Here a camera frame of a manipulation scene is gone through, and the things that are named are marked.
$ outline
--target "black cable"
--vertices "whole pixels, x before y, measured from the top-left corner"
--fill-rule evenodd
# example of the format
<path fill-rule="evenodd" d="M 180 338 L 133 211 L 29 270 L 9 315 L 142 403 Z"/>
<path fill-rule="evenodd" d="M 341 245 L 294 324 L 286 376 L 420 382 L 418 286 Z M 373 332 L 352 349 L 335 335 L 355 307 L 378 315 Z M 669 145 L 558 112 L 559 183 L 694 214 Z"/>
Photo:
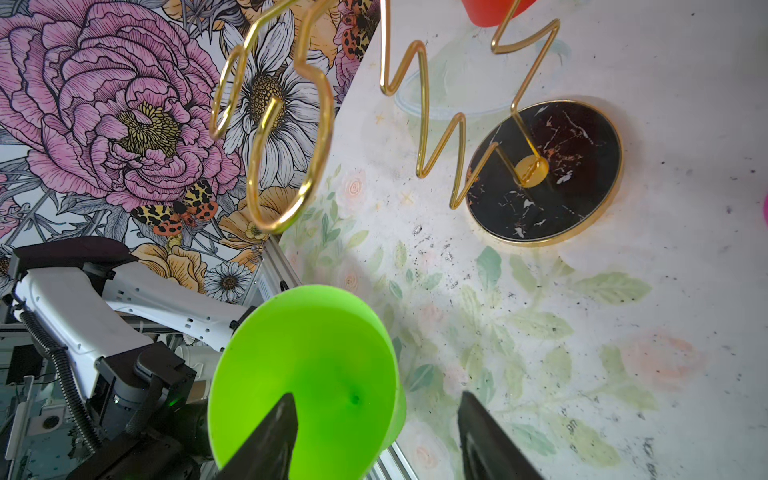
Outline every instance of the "black cable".
<path fill-rule="evenodd" d="M 69 408 L 74 419 L 74 424 L 78 427 L 85 447 L 89 452 L 95 453 L 101 447 L 101 441 L 91 424 L 91 417 L 85 411 L 85 406 L 78 392 L 78 386 L 75 384 L 74 377 L 72 376 L 72 368 L 70 367 L 65 348 L 53 340 L 53 337 L 40 325 L 38 317 L 33 312 L 26 310 L 19 317 L 24 326 L 27 327 L 29 334 L 32 335 L 32 338 L 51 357 L 56 369 L 56 376 L 61 383 L 61 391 L 64 393 L 67 408 Z"/>
<path fill-rule="evenodd" d="M 0 437 L 3 436 L 5 433 L 5 429 L 8 428 L 9 425 L 13 423 L 13 419 L 16 417 L 16 412 L 13 412 L 11 416 L 9 416 L 2 424 L 2 427 L 0 427 Z"/>
<path fill-rule="evenodd" d="M 131 420 L 125 426 L 125 432 L 130 436 L 136 436 L 147 428 L 149 418 L 154 413 L 154 406 L 163 394 L 163 381 L 157 375 L 152 375 L 147 389 L 147 398 L 141 403 L 141 406 L 134 412 Z"/>

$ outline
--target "gold rim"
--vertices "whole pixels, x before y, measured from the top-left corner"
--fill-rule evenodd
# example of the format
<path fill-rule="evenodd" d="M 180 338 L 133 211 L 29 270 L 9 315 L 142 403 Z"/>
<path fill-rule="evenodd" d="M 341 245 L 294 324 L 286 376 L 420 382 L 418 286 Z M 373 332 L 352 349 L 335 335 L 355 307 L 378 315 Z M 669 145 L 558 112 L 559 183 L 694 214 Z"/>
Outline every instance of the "gold rim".
<path fill-rule="evenodd" d="M 530 108 L 538 107 L 544 104 L 553 104 L 553 103 L 572 103 L 572 104 L 582 105 L 584 107 L 591 108 L 592 110 L 602 115 L 603 118 L 605 118 L 605 120 L 611 126 L 611 130 L 613 130 L 614 134 L 616 135 L 616 140 L 618 141 L 618 144 L 619 144 L 619 170 L 616 173 L 616 177 L 614 178 L 614 182 L 611 185 L 611 189 L 608 191 L 605 198 L 603 198 L 603 201 L 600 202 L 600 204 L 597 205 L 595 209 L 592 210 L 586 216 L 586 218 L 584 218 L 581 222 L 576 223 L 573 227 L 567 230 L 564 230 L 556 235 L 553 235 L 552 237 L 543 238 L 541 240 L 531 240 L 528 242 L 509 240 L 508 238 L 500 237 L 499 235 L 489 231 L 487 228 L 482 226 L 482 223 L 480 223 L 477 217 L 475 217 L 475 213 L 472 212 L 471 208 L 469 208 L 469 198 L 467 197 L 466 199 L 467 209 L 469 210 L 469 213 L 472 215 L 472 218 L 483 229 L 483 231 L 485 231 L 487 234 L 491 235 L 492 237 L 501 240 L 504 243 L 509 243 L 516 247 L 546 247 L 547 245 L 554 245 L 556 243 L 560 243 L 570 238 L 573 238 L 578 234 L 580 234 L 581 232 L 583 232 L 584 230 L 586 230 L 588 227 L 591 227 L 594 222 L 598 221 L 598 219 L 605 213 L 605 211 L 613 202 L 614 198 L 616 197 L 616 194 L 619 191 L 619 184 L 621 183 L 621 178 L 624 176 L 624 149 L 622 148 L 622 145 L 621 145 L 621 136 L 619 135 L 619 132 L 616 129 L 616 126 L 614 125 L 614 122 L 612 122 L 611 119 L 600 108 L 597 108 L 594 105 L 590 105 L 586 102 L 579 101 L 579 100 L 547 100 L 547 101 L 539 102 L 537 104 L 529 105 L 528 107 L 523 108 L 521 110 L 521 113 Z M 499 123 L 499 125 L 505 123 L 507 120 L 509 120 L 509 118 L 510 117 L 507 117 L 504 120 L 502 120 L 502 122 Z M 469 172 L 469 169 L 471 167 L 472 167 L 472 162 L 470 162 L 467 173 Z"/>

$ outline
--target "white daisy illustration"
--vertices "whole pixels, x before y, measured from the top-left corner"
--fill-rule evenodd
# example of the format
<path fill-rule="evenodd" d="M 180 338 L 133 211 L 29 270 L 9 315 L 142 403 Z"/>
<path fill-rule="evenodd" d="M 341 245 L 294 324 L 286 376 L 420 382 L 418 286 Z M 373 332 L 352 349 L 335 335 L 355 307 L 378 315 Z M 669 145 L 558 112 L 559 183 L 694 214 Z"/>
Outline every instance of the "white daisy illustration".
<path fill-rule="evenodd" d="M 272 6 L 266 0 L 261 8 Z M 275 128 L 266 140 L 259 171 L 259 186 L 300 187 L 312 159 L 317 141 L 319 98 L 315 86 L 299 76 L 289 57 L 295 35 L 293 13 L 286 10 L 259 31 L 259 42 L 248 55 L 243 90 L 224 140 L 227 153 L 242 147 L 244 161 L 250 159 L 250 148 L 261 115 L 272 96 L 284 102 Z M 243 36 L 231 25 L 222 31 L 225 55 L 243 43 Z M 330 69 L 328 58 L 319 50 L 310 50 L 307 63 L 323 73 Z"/>
<path fill-rule="evenodd" d="M 227 303 L 236 303 L 245 294 L 253 276 L 250 270 L 237 262 L 220 263 L 205 274 L 208 296 Z"/>

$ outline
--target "red object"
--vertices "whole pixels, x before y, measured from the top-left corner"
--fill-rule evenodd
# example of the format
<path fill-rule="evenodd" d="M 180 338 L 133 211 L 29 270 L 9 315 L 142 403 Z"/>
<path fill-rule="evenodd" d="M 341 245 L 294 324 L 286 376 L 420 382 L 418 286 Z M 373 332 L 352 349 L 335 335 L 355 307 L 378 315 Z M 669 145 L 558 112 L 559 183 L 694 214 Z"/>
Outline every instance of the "red object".
<path fill-rule="evenodd" d="M 495 27 L 502 23 L 514 0 L 462 0 L 469 19 L 478 27 Z M 525 12 L 536 0 L 522 0 L 515 17 Z"/>

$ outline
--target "butterfly illustration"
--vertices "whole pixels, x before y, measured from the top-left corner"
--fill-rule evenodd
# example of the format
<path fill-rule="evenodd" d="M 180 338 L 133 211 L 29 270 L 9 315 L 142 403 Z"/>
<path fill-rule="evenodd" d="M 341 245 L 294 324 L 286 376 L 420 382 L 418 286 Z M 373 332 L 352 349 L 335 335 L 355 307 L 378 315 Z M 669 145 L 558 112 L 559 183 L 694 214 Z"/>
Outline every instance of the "butterfly illustration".
<path fill-rule="evenodd" d="M 210 184 L 199 180 L 173 204 L 136 207 L 131 210 L 131 216 L 145 225 L 151 225 L 157 235 L 175 237 L 184 225 L 194 228 L 198 221 L 207 222 L 214 218 L 219 204 L 213 201 L 213 196 Z"/>
<path fill-rule="evenodd" d="M 371 11 L 372 4 L 373 0 L 344 0 L 344 5 L 352 11 L 341 20 L 352 27 L 342 34 L 342 50 L 349 60 L 362 60 L 379 25 L 381 14 L 378 10 Z"/>

